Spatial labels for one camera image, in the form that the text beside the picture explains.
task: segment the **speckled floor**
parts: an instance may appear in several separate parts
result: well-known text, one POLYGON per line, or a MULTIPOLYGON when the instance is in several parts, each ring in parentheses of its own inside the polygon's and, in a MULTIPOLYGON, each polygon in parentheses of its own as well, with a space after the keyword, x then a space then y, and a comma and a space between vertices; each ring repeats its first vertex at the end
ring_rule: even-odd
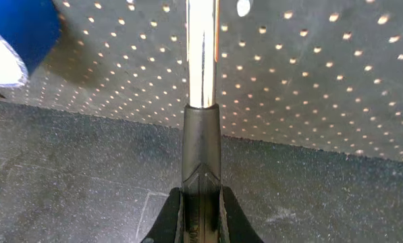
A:
MULTIPOLYGON (((0 242, 138 242, 180 183, 177 129, 0 102, 0 242)), ((266 242, 403 242, 403 162, 224 137, 266 242)))

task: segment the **metal rod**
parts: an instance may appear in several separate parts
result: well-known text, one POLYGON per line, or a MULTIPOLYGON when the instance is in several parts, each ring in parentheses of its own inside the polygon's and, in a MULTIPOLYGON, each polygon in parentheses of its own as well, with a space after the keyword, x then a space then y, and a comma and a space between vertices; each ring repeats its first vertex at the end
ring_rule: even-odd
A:
POLYGON ((187 0, 189 105, 215 104, 219 0, 187 0))

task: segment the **perforated sheet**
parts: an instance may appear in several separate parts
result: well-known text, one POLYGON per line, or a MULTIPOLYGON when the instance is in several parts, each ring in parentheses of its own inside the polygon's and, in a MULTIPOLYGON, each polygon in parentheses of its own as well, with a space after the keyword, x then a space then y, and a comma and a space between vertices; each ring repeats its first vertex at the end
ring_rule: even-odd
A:
MULTIPOLYGON (((55 1, 62 37, 7 100, 182 128, 185 1, 55 1)), ((222 0, 230 136, 403 161, 403 0, 222 0)))

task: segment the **blue cylinder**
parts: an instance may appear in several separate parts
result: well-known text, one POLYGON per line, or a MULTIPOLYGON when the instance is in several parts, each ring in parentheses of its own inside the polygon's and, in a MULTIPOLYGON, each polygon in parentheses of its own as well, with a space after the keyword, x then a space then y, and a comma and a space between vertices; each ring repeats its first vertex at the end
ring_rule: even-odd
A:
MULTIPOLYGON (((25 79, 58 38, 59 20, 51 0, 0 0, 0 40, 15 52, 25 79)), ((0 86, 19 86, 25 81, 0 86)))

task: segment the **pegboard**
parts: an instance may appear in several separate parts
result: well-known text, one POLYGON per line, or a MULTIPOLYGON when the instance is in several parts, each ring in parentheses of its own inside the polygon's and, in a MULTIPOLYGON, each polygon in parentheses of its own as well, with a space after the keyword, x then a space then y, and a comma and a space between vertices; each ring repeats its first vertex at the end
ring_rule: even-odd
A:
MULTIPOLYGON (((61 38, 7 101, 182 128, 185 1, 54 1, 61 38)), ((403 161, 403 0, 220 2, 222 133, 403 161)))

